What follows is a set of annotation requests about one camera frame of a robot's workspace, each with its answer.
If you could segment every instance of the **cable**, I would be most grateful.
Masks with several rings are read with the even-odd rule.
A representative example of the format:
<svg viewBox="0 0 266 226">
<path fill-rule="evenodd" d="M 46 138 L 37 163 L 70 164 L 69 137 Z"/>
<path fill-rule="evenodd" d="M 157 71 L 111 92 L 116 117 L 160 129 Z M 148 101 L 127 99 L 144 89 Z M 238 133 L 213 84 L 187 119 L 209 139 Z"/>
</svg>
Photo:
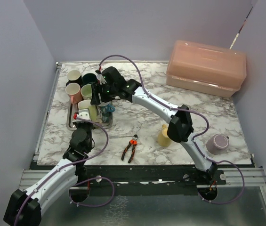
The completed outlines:
<svg viewBox="0 0 266 226">
<path fill-rule="evenodd" d="M 199 153 L 203 156 L 203 158 L 207 159 L 208 161 L 212 162 L 212 163 L 215 163 L 215 164 L 220 164 L 222 162 L 227 162 L 227 163 L 230 163 L 231 165 L 233 165 L 235 168 L 237 168 L 237 170 L 239 171 L 239 173 L 241 174 L 241 177 L 242 177 L 242 190 L 241 192 L 235 197 L 233 198 L 232 200 L 229 200 L 227 202 L 211 202 L 209 200 L 206 200 L 204 199 L 200 194 L 199 196 L 202 198 L 203 201 L 205 202 L 209 202 L 209 203 L 212 203 L 212 204 L 218 204 L 218 205 L 221 205 L 221 204 L 228 204 L 228 203 L 231 203 L 231 202 L 234 202 L 235 200 L 237 200 L 239 197 L 241 197 L 241 195 L 243 194 L 244 192 L 244 189 L 245 189 L 245 179 L 244 179 L 244 176 L 242 174 L 242 171 L 237 167 L 237 165 L 233 164 L 232 162 L 230 161 L 227 161 L 227 160 L 222 160 L 222 161 L 214 161 L 210 158 L 208 158 L 207 156 L 205 156 L 205 154 L 201 151 L 201 149 L 199 148 L 199 146 L 197 145 L 196 141 L 194 140 L 196 137 L 198 136 L 201 136 L 203 135 L 204 133 L 206 133 L 209 129 L 209 122 L 208 122 L 208 119 L 201 113 L 199 112 L 196 112 L 196 111 L 192 111 L 192 110 L 186 110 L 186 109 L 181 109 L 181 108 L 172 108 L 171 106 L 168 106 L 167 104 L 161 102 L 160 100 L 158 100 L 157 98 L 153 97 L 145 88 L 144 86 L 144 83 L 143 83 L 143 79 L 142 79 L 142 76 L 141 76 L 141 73 L 140 73 L 140 70 L 138 69 L 137 65 L 129 58 L 127 58 L 126 56 L 123 56 L 123 55 L 118 55 L 118 54 L 114 54 L 114 55 L 109 55 L 107 57 L 105 57 L 100 63 L 99 63 L 99 71 L 101 70 L 101 64 L 108 58 L 111 58 L 111 57 L 122 57 L 128 61 L 130 61 L 134 67 L 136 68 L 137 72 L 138 72 L 138 75 L 139 75 L 139 78 L 140 78 L 140 82 L 141 82 L 141 87 L 143 89 L 143 91 L 147 94 L 148 97 L 150 97 L 151 99 L 153 99 L 154 101 L 156 101 L 157 103 L 161 104 L 162 106 L 170 109 L 170 110 L 176 110 L 176 111 L 182 111 L 182 112 L 189 112 L 189 113 L 193 113 L 193 114 L 196 114 L 200 117 L 202 117 L 205 122 L 206 122 L 206 129 L 201 132 L 201 133 L 198 133 L 198 134 L 195 134 L 193 137 L 192 137 L 192 142 L 194 143 L 195 147 L 197 148 L 197 150 L 199 151 Z"/>
<path fill-rule="evenodd" d="M 106 204 L 108 204 L 108 203 L 113 199 L 114 194 L 115 194 L 115 187 L 114 187 L 114 184 L 113 184 L 113 182 L 112 182 L 109 178 L 105 178 L 105 177 L 91 178 L 91 179 L 88 179 L 88 180 L 81 181 L 81 182 L 75 184 L 74 186 L 78 186 L 78 185 L 84 184 L 84 183 L 86 183 L 86 182 L 88 182 L 88 181 L 95 180 L 95 179 L 105 179 L 105 180 L 107 180 L 107 181 L 110 182 L 110 184 L 111 184 L 111 186 L 112 186 L 112 195 L 111 195 L 110 199 L 109 199 L 108 201 L 102 203 L 102 204 L 99 204 L 99 205 L 88 205 L 88 204 L 83 204 L 83 203 L 79 203 L 79 202 L 75 202 L 75 201 L 73 201 L 72 198 L 71 198 L 71 196 L 69 195 L 69 198 L 71 199 L 70 204 L 71 204 L 71 203 L 74 203 L 74 204 L 76 204 L 77 206 L 86 206 L 86 207 L 102 207 L 102 206 L 105 206 Z"/>
<path fill-rule="evenodd" d="M 49 181 L 56 173 L 58 173 L 60 170 L 62 170 L 62 169 L 64 169 L 64 168 L 66 168 L 66 167 L 68 167 L 68 166 L 71 166 L 71 165 L 76 165 L 76 164 L 78 164 L 78 163 L 82 163 L 82 162 L 84 162 L 84 161 L 87 161 L 87 160 L 90 160 L 90 159 L 93 159 L 93 158 L 95 158 L 96 156 L 98 156 L 98 155 L 100 155 L 104 150 L 105 150 L 105 148 L 107 147 L 107 145 L 108 145 L 108 143 L 109 143 L 109 135 L 108 135 L 108 133 L 107 133 L 107 131 L 102 127 L 102 125 L 100 125 L 100 124 L 98 124 L 98 123 L 96 123 L 96 122 L 93 122 L 93 121 L 90 121 L 90 120 L 86 120 L 86 119 L 82 119 L 82 118 L 79 118 L 79 117 L 77 117 L 76 118 L 77 120 L 81 120 L 81 121 L 85 121 L 85 122 L 89 122 L 89 123 L 92 123 L 92 124 L 94 124 L 94 125 L 96 125 L 96 126 L 98 126 L 104 133 L 105 133 L 105 135 L 106 135 L 106 143 L 105 143 L 105 145 L 104 145 L 104 147 L 97 153 L 97 154 L 95 154 L 95 155 L 93 155 L 93 156 L 91 156 L 91 157 L 88 157 L 88 158 L 86 158 L 86 159 L 83 159 L 83 160 L 79 160 L 79 161 L 75 161 L 75 162 L 71 162 L 71 163 L 69 163 L 69 164 L 66 164 L 66 165 L 64 165 L 64 166 L 61 166 L 60 168 L 58 168 L 57 170 L 55 170 L 54 172 L 52 172 L 42 183 L 40 183 L 40 185 L 39 186 L 37 186 L 35 189 L 34 189 L 34 191 L 32 191 L 28 196 L 27 196 L 27 198 L 24 200 L 24 202 L 22 203 L 22 205 L 21 205 L 21 207 L 20 207 L 20 209 L 19 209 L 19 211 L 18 211 L 18 214 L 16 215 L 16 219 L 15 219 L 15 222 L 14 222 L 14 226 L 17 226 L 17 224 L 18 224 L 18 221 L 19 221 L 19 217 L 20 217 L 20 215 L 21 215 L 21 212 L 23 211 L 23 208 L 24 208 L 24 206 L 26 205 L 26 203 L 28 202 L 28 200 L 36 193 L 35 191 L 38 191 L 47 181 Z"/>
</svg>

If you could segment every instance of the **pink mug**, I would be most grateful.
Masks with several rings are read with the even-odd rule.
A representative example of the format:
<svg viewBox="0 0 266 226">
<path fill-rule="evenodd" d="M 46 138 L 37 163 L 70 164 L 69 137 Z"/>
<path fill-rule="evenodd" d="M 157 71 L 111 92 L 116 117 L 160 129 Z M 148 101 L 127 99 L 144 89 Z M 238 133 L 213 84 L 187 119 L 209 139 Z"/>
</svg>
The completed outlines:
<svg viewBox="0 0 266 226">
<path fill-rule="evenodd" d="M 71 104 L 75 105 L 82 100 L 81 87 L 77 83 L 70 83 L 66 86 L 66 93 L 70 97 Z"/>
</svg>

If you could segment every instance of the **pliers handle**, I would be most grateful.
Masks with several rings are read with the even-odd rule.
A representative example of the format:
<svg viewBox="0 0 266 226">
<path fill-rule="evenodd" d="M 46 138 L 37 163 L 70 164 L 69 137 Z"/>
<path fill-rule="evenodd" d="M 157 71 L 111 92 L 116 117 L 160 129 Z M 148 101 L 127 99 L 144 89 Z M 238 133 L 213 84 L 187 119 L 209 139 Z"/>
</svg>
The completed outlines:
<svg viewBox="0 0 266 226">
<path fill-rule="evenodd" d="M 132 150 L 132 154 L 131 154 L 131 157 L 129 158 L 129 161 L 128 163 L 130 163 L 133 158 L 134 158 L 134 155 L 135 155 L 135 149 L 136 149 L 136 146 L 137 146 L 137 141 L 135 140 L 130 140 L 128 146 L 123 150 L 123 153 L 122 153 L 122 156 L 121 156 L 121 160 L 124 160 L 124 156 L 125 156 L 125 153 L 128 151 L 128 149 L 133 146 L 133 150 Z"/>
</svg>

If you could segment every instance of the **orange plastic container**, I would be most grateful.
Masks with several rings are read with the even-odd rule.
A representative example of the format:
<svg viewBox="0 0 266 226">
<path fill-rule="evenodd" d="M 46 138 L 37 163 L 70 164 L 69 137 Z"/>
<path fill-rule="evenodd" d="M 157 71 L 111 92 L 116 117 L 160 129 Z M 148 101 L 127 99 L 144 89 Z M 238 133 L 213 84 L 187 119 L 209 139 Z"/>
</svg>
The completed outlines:
<svg viewBox="0 0 266 226">
<path fill-rule="evenodd" d="M 179 40 L 166 74 L 167 85 L 230 97 L 246 78 L 246 54 Z"/>
</svg>

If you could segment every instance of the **robotic arm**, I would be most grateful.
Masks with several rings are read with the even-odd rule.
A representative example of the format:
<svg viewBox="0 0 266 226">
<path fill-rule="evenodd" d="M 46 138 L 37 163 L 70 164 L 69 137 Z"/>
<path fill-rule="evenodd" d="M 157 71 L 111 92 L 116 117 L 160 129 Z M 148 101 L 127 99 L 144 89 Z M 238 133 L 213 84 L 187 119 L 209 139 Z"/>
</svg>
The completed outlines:
<svg viewBox="0 0 266 226">
<path fill-rule="evenodd" d="M 114 67 L 105 69 L 101 75 L 106 83 L 92 84 L 91 104 L 101 105 L 119 97 L 142 105 L 163 118 L 169 124 L 167 131 L 169 138 L 180 143 L 195 163 L 196 175 L 191 180 L 197 182 L 196 184 L 209 184 L 217 171 L 217 166 L 205 159 L 194 143 L 188 140 L 193 133 L 190 113 L 172 109 L 189 110 L 188 107 L 186 105 L 178 107 L 151 94 L 158 100 L 158 102 L 155 101 L 144 92 L 138 81 L 133 79 L 126 81 Z M 4 221 L 10 226 L 38 226 L 48 207 L 70 187 L 83 181 L 80 177 L 86 178 L 83 160 L 88 158 L 87 154 L 93 148 L 91 131 L 94 127 L 89 122 L 75 121 L 74 124 L 77 129 L 72 134 L 70 145 L 63 159 L 45 177 L 27 188 L 26 191 L 18 189 L 12 194 L 4 215 Z"/>
</svg>

